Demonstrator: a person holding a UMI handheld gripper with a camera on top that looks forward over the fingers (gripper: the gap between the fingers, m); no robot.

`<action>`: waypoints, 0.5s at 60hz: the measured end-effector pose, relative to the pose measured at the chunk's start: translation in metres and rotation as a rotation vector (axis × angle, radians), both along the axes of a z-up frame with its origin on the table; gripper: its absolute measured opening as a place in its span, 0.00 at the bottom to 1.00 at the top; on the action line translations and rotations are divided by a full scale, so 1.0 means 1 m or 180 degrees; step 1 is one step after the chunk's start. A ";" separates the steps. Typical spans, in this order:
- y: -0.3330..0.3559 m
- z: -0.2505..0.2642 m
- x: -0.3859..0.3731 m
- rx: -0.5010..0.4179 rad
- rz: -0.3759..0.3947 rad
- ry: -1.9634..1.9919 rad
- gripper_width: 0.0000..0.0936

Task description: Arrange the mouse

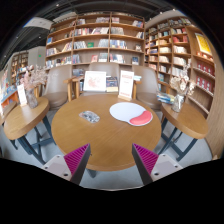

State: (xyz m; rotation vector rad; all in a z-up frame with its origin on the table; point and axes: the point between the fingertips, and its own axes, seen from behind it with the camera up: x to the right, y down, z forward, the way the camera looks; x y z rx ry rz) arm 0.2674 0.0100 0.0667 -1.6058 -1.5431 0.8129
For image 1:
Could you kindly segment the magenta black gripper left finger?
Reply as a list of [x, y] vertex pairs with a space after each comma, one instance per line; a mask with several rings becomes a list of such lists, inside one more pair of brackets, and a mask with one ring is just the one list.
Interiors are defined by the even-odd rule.
[[86, 144], [67, 155], [54, 156], [42, 169], [79, 185], [90, 155], [90, 144]]

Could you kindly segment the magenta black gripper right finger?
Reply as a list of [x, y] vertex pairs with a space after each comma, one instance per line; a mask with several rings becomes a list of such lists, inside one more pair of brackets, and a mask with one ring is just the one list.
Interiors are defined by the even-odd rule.
[[170, 156], [158, 155], [135, 143], [132, 144], [132, 155], [143, 185], [148, 185], [182, 169], [182, 166]]

